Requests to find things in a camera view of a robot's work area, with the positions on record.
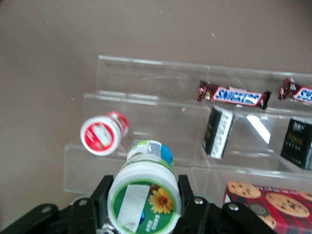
small bottle cap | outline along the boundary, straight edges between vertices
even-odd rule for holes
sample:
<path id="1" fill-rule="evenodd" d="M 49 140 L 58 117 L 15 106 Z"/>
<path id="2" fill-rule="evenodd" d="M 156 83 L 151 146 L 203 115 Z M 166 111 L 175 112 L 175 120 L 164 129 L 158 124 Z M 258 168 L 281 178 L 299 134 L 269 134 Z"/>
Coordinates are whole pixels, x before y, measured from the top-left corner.
<path id="1" fill-rule="evenodd" d="M 97 156 L 115 151 L 121 142 L 121 130 L 116 122 L 106 116 L 97 116 L 84 122 L 80 130 L 84 147 Z"/>

sunflower picture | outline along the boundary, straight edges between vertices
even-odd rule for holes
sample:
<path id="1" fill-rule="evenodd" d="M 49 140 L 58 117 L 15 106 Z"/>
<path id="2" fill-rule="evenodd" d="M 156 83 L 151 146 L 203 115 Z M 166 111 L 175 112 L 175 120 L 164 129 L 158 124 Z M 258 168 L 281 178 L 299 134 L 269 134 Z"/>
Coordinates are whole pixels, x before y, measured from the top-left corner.
<path id="1" fill-rule="evenodd" d="M 152 193 L 153 194 L 150 195 L 148 199 L 150 205 L 152 205 L 151 210 L 154 211 L 154 213 L 170 214 L 174 209 L 170 195 L 163 188 L 153 190 Z"/>

white jar lid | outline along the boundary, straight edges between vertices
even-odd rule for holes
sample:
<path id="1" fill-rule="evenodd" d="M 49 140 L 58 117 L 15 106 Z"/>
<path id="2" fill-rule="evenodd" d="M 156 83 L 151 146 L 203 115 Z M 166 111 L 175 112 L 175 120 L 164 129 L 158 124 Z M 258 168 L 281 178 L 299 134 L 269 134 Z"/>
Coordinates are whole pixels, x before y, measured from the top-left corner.
<path id="1" fill-rule="evenodd" d="M 84 147 L 97 156 L 106 156 L 116 150 L 121 142 L 119 126 L 106 116 L 96 116 L 84 122 L 80 130 Z"/>
<path id="2" fill-rule="evenodd" d="M 121 234 L 169 234 L 180 218 L 176 178 L 166 176 L 171 172 L 155 164 L 136 162 L 128 172 L 125 167 L 109 190 L 108 216 Z"/>

red box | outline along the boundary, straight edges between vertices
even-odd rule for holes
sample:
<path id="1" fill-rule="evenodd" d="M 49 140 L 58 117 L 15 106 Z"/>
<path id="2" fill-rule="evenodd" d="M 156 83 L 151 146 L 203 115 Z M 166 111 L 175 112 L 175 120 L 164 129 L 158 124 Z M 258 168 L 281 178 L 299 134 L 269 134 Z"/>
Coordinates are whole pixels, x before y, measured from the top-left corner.
<path id="1" fill-rule="evenodd" d="M 312 192 L 228 182 L 224 203 L 248 206 L 278 234 L 312 234 Z"/>

black product box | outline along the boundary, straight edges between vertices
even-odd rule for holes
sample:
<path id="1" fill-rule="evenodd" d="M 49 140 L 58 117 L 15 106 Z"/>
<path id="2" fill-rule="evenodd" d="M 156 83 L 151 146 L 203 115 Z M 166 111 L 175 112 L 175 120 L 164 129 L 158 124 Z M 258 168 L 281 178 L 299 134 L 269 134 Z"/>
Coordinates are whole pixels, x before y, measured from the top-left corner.
<path id="1" fill-rule="evenodd" d="M 305 170 L 312 170 L 312 120 L 291 118 L 281 156 Z"/>
<path id="2" fill-rule="evenodd" d="M 203 140 L 203 148 L 208 156 L 219 159 L 223 157 L 233 118 L 233 113 L 224 108 L 212 108 Z"/>

